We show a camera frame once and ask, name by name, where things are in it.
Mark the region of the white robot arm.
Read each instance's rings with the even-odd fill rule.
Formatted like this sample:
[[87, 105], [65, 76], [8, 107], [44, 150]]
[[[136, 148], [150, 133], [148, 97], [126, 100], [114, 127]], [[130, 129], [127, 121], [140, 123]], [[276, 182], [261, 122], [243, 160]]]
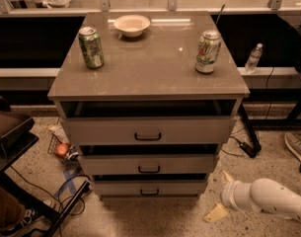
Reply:
[[235, 180], [226, 171], [221, 201], [204, 216], [211, 223], [227, 216], [231, 211], [253, 211], [272, 214], [301, 223], [301, 196], [272, 179], [256, 179], [252, 183]]

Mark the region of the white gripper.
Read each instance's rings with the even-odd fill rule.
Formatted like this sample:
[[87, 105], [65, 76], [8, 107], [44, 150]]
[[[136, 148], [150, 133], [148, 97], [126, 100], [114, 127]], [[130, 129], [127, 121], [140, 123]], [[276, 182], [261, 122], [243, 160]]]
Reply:
[[204, 216], [204, 221], [207, 223], [218, 221], [227, 216], [229, 214], [229, 209], [236, 211], [252, 209], [250, 195], [251, 184], [234, 181], [234, 178], [224, 170], [222, 170], [222, 174], [225, 181], [228, 182], [223, 186], [220, 195], [221, 200], [226, 207], [222, 203], [217, 203]]

